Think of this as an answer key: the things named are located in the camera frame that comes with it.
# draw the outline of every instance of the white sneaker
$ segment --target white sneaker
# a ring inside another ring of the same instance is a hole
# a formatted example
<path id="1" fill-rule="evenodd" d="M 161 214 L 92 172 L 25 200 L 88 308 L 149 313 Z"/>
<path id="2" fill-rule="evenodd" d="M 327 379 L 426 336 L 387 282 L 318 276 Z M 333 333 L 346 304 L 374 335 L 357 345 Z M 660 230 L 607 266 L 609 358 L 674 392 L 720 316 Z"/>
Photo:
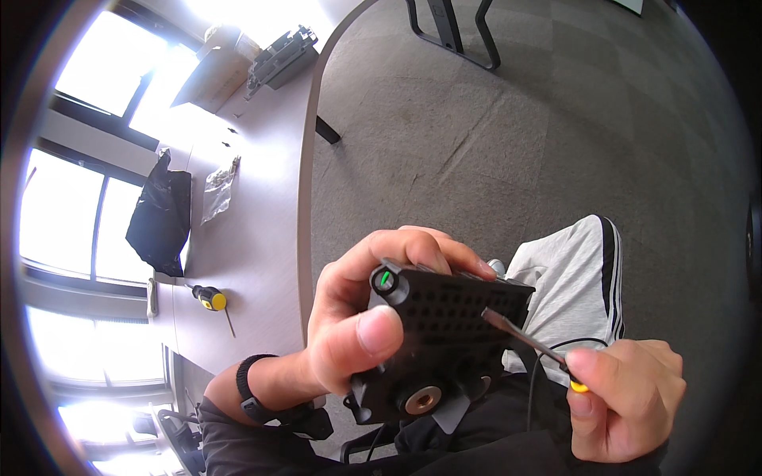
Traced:
<path id="1" fill-rule="evenodd" d="M 499 278 L 505 278 L 505 264 L 503 264 L 502 261 L 495 258 L 494 260 L 490 260 L 487 264 L 490 268 L 495 270 Z"/>

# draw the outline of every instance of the right hand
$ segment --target right hand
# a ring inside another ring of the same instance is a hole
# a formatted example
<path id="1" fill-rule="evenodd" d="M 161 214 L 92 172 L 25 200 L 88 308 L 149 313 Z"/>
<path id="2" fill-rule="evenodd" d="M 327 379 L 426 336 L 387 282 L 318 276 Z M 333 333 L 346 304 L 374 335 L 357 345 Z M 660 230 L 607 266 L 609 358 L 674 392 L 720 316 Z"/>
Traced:
<path id="1" fill-rule="evenodd" d="M 370 273 L 383 257 L 443 274 L 455 266 L 485 280 L 496 277 L 471 248 L 432 228 L 403 226 L 363 238 L 326 265 L 318 279 L 305 354 L 312 377 L 326 393 L 346 394 L 352 374 L 379 365 L 402 345 L 402 322 L 393 308 L 365 310 Z"/>
<path id="2" fill-rule="evenodd" d="M 632 461 L 669 437 L 686 384 L 683 358 L 668 343 L 622 339 L 600 351 L 571 350 L 566 364 L 590 389 L 566 395 L 577 458 Z"/>

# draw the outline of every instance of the floor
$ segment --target floor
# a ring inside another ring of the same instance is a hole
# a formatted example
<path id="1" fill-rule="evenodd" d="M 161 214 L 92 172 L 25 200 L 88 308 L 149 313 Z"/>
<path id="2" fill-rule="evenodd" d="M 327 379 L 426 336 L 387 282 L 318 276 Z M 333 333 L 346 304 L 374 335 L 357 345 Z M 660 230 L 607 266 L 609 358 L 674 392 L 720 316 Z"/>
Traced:
<path id="1" fill-rule="evenodd" d="M 453 0 L 485 55 L 475 0 Z M 434 31 L 426 2 L 421 27 Z M 667 340 L 688 392 L 665 474 L 682 474 L 738 376 L 753 319 L 744 227 L 758 180 L 747 129 L 707 45 L 660 0 L 638 18 L 607 0 L 494 0 L 490 73 L 418 39 L 405 3 L 380 0 L 325 70 L 315 141 L 312 273 L 378 228 L 432 226 L 484 258 L 590 213 L 624 240 L 626 337 Z M 370 428 L 338 399 L 331 455 Z M 376 455 L 390 454 L 387 447 Z"/>

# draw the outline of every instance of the black perforated device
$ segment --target black perforated device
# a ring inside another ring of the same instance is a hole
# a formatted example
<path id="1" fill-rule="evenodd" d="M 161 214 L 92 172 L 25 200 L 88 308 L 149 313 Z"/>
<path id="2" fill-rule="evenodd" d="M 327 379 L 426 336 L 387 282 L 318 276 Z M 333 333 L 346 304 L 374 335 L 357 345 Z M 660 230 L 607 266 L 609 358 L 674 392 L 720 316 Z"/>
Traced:
<path id="1" fill-rule="evenodd" d="M 515 280 L 452 276 L 383 259 L 370 275 L 368 308 L 387 304 L 402 319 L 405 339 L 390 359 L 351 377 L 344 399 L 359 424 L 431 415 L 452 433 L 471 402 L 500 377 L 510 334 L 481 317 L 489 306 L 523 327 L 534 288 Z"/>

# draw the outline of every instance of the table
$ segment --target table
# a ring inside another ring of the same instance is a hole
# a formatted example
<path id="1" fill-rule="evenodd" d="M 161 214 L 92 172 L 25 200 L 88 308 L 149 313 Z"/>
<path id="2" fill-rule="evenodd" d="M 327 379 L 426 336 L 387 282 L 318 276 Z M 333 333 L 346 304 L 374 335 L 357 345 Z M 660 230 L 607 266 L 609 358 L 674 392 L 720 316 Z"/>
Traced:
<path id="1" fill-rule="evenodd" d="M 152 324 L 168 347 L 213 374 L 251 354 L 284 355 L 306 344 L 320 82 L 339 37 L 375 1 L 315 2 L 313 16 L 299 21 L 313 29 L 321 54 L 277 91 L 262 88 L 246 102 L 242 86 L 216 116 L 184 117 L 187 111 L 174 108 L 176 127 L 159 148 L 170 147 L 171 168 L 193 177 L 184 281 L 226 294 L 236 337 L 224 313 L 207 311 L 189 289 L 168 283 L 157 284 L 158 314 Z M 201 226 L 203 182 L 235 154 L 242 160 L 230 208 Z"/>

